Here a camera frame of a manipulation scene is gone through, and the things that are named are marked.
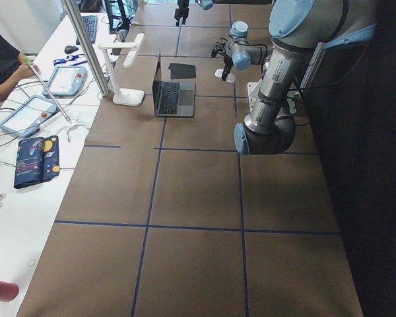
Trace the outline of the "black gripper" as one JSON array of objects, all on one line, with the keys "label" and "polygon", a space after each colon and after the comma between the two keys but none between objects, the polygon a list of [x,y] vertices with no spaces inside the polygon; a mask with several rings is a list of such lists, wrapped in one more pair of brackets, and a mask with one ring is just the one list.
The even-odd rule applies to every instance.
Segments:
[{"label": "black gripper", "polygon": [[189,16],[189,6],[188,5],[178,5],[175,10],[174,18],[176,20],[176,26],[185,25],[185,22]]},{"label": "black gripper", "polygon": [[232,80],[231,68],[234,65],[232,58],[226,52],[223,52],[222,56],[224,62],[224,69],[222,70],[221,79],[222,81],[231,81]]}]

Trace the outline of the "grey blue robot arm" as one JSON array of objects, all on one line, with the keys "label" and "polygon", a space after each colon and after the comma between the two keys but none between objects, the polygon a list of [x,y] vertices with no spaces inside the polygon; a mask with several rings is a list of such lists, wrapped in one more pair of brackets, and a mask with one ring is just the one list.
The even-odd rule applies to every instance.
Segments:
[{"label": "grey blue robot arm", "polygon": [[[177,0],[177,8],[174,13],[174,19],[176,20],[176,26],[185,25],[185,22],[189,16],[189,3],[190,0]],[[243,0],[197,0],[194,3],[198,4],[203,10],[211,9],[214,4],[243,4],[243,5],[267,5],[272,4],[274,1],[272,0],[250,0],[250,1],[243,1]]]},{"label": "grey blue robot arm", "polygon": [[295,122],[286,100],[304,56],[318,43],[326,47],[368,42],[376,28],[377,1],[275,1],[269,17],[272,48],[263,53],[249,45],[249,27],[236,21],[230,29],[225,54],[237,69],[264,64],[255,88],[254,104],[234,140],[242,155],[284,152],[295,136]]}]

